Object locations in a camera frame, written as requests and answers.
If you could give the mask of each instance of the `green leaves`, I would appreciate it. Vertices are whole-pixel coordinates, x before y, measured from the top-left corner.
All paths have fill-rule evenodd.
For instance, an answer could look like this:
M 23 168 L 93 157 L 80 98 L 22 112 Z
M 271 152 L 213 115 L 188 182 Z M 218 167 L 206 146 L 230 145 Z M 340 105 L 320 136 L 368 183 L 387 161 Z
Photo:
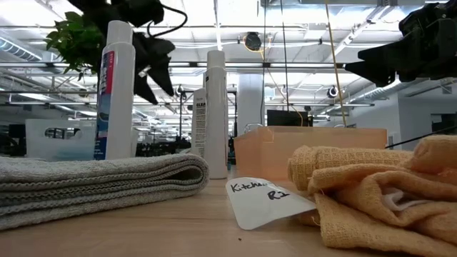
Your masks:
M 84 22 L 84 18 L 75 12 L 67 12 L 65 17 L 66 21 L 55 21 L 57 31 L 52 31 L 44 39 L 46 49 L 56 49 L 69 64 L 64 73 L 70 70 L 81 72 L 81 67 L 85 67 L 96 74 L 105 45 L 103 35 L 94 24 Z

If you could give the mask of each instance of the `bottle label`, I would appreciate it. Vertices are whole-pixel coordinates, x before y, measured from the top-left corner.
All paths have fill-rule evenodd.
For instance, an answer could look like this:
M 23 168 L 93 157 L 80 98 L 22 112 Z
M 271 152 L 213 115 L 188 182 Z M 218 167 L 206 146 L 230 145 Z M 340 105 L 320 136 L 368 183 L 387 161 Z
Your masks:
M 94 149 L 96 160 L 106 159 L 106 141 L 108 138 L 109 110 L 113 90 L 114 51 L 105 53 L 101 58 L 100 87 L 97 99 L 97 127 Z

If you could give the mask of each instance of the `wooden table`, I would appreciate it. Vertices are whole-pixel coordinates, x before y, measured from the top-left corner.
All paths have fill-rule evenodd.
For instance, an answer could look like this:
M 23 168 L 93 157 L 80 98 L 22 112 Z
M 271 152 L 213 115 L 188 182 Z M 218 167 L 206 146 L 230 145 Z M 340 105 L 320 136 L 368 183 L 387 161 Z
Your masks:
M 282 219 L 254 231 L 235 220 L 225 180 L 198 195 L 0 232 L 0 256 L 380 256 L 326 248 L 318 228 Z M 279 183 L 293 190 L 291 183 Z

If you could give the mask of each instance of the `ceiling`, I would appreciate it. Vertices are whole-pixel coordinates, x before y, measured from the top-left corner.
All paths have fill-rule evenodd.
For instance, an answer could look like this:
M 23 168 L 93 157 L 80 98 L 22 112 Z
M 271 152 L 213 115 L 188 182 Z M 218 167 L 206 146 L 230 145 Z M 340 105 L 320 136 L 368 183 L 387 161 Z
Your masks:
M 284 0 L 283 15 L 281 9 L 275 5 L 278 1 L 271 1 L 270 7 L 265 10 L 263 4 L 257 0 L 161 0 L 162 4 L 185 11 L 189 20 L 185 27 L 178 31 L 166 34 L 163 38 L 172 41 L 176 50 L 171 53 L 172 62 L 206 61 L 208 51 L 216 50 L 219 46 L 224 51 L 227 62 L 256 62 L 261 63 L 260 53 L 250 52 L 243 44 L 242 38 L 247 32 L 258 32 L 261 39 L 266 38 L 265 59 L 271 63 L 331 63 L 331 39 L 326 26 L 327 16 L 323 1 L 314 0 L 313 4 L 300 4 L 299 0 Z M 357 53 L 362 49 L 380 46 L 400 39 L 398 21 L 414 9 L 420 8 L 423 1 L 398 0 L 400 6 L 376 7 L 377 0 L 329 0 L 329 15 L 333 30 L 333 40 L 336 48 L 336 62 L 348 63 L 358 61 Z M 30 52 L 49 56 L 45 36 L 53 31 L 54 21 L 62 20 L 67 11 L 80 11 L 66 0 L 3 0 L 0 1 L 0 39 L 8 39 L 17 46 Z M 165 19 L 152 28 L 151 33 L 167 30 L 179 25 L 183 17 L 170 11 L 165 11 Z M 136 28 L 136 31 L 146 31 L 146 27 Z M 11 54 L 0 51 L 0 61 L 24 61 Z M 81 89 L 94 90 L 96 76 L 85 76 L 77 81 L 77 73 L 72 76 L 56 76 L 49 71 L 30 68 L 10 68 L 9 72 L 17 76 L 26 77 L 36 82 L 34 89 L 55 89 L 61 91 L 78 91 Z M 172 68 L 173 85 L 182 86 L 188 90 L 202 87 L 204 68 Z M 227 85 L 229 90 L 236 90 L 238 75 L 241 73 L 262 73 L 261 69 L 232 69 L 228 70 Z M 306 103 L 321 103 L 332 101 L 327 98 L 326 90 L 336 85 L 336 76 L 333 69 L 294 69 L 287 73 L 289 95 L 293 101 Z M 344 97 L 354 95 L 372 83 L 359 76 L 342 71 L 339 74 Z M 271 102 L 282 102 L 282 96 L 276 88 L 286 84 L 284 69 L 272 69 L 271 76 L 265 74 L 265 86 L 273 88 L 275 97 L 267 99 Z M 151 88 L 160 99 L 160 102 L 177 102 L 176 97 L 170 98 L 161 89 L 149 80 Z M 1 84 L 4 90 L 10 89 Z M 96 95 L 81 98 L 79 95 L 52 96 L 61 101 L 96 101 Z M 25 96 L 14 96 L 18 101 L 33 101 Z M 135 97 L 135 102 L 144 102 Z M 136 116 L 136 126 L 148 127 L 151 119 L 160 119 L 164 124 L 173 124 L 179 118 L 178 106 L 172 111 L 164 106 L 135 106 L 142 113 Z M 234 107 L 230 107 L 230 114 L 234 114 Z M 191 111 L 185 110 L 187 116 Z M 175 126 L 164 126 L 175 133 Z M 186 125 L 185 132 L 190 131 Z

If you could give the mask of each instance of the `folded towel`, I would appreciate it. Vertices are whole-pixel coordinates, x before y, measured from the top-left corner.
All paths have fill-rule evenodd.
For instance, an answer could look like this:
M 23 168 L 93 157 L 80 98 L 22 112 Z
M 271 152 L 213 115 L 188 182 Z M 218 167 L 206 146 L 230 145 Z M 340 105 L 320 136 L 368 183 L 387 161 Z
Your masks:
M 290 160 L 289 176 L 297 188 L 315 197 L 318 209 L 318 215 L 307 213 L 301 221 L 319 224 L 323 242 L 329 247 L 457 256 L 455 151 L 436 153 L 450 148 L 457 148 L 457 137 L 426 138 L 418 145 L 422 150 L 416 149 L 414 155 L 300 148 Z M 354 152 L 360 155 L 354 157 L 358 163 L 348 161 Z M 439 156 L 441 161 L 433 165 L 430 156 Z M 300 160 L 310 160 L 312 165 L 300 166 Z M 415 169 L 417 166 L 427 169 Z M 401 192 L 404 199 L 400 200 L 405 202 L 389 204 L 393 188 Z
M 0 230 L 192 196 L 209 180 L 198 156 L 45 162 L 0 158 Z

